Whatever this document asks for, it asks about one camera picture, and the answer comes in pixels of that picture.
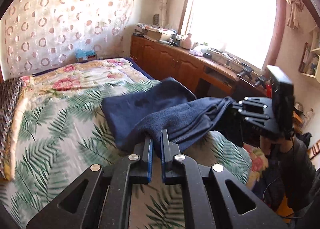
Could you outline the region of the person's right forearm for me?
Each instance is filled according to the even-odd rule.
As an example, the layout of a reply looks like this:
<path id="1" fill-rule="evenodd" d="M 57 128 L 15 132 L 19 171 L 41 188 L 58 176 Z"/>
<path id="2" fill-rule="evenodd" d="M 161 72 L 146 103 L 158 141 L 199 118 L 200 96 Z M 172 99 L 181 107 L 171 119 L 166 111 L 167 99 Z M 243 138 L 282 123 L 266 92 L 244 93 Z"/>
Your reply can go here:
<path id="1" fill-rule="evenodd" d="M 302 217 L 319 196 L 319 170 L 312 164 L 305 143 L 296 136 L 277 141 L 260 137 L 260 148 L 265 155 L 270 154 L 272 144 L 280 145 L 277 158 L 287 204 Z"/>

